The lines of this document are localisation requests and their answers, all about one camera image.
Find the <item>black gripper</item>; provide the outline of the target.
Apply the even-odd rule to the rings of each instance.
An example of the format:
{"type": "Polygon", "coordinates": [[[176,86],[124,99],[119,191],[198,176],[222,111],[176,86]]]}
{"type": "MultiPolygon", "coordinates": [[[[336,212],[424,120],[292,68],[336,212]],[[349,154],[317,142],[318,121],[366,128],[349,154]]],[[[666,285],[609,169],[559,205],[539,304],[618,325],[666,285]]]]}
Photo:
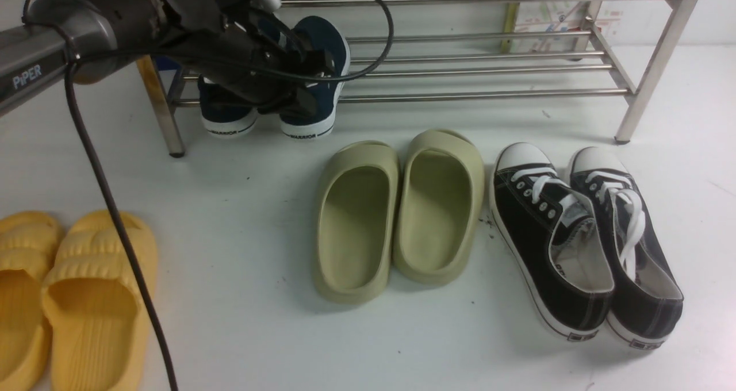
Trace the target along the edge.
{"type": "Polygon", "coordinates": [[[184,66],[240,97],[262,114],[310,118],[316,99],[307,91],[315,81],[303,78],[334,75],[328,51],[305,47],[301,38],[287,49],[259,30],[231,25],[226,32],[197,32],[184,37],[184,66]]]}

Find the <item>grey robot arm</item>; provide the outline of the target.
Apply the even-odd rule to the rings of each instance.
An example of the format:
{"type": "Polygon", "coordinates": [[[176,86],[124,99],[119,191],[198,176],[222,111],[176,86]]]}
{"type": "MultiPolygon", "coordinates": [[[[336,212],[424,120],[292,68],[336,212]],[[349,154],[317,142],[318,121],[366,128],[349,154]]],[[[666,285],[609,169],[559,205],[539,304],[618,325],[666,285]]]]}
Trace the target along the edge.
{"type": "Polygon", "coordinates": [[[229,92],[221,103],[315,115],[308,87],[336,79],[328,51],[307,49],[254,0],[26,0],[2,31],[2,114],[56,82],[99,82],[145,55],[166,56],[229,92]]]}

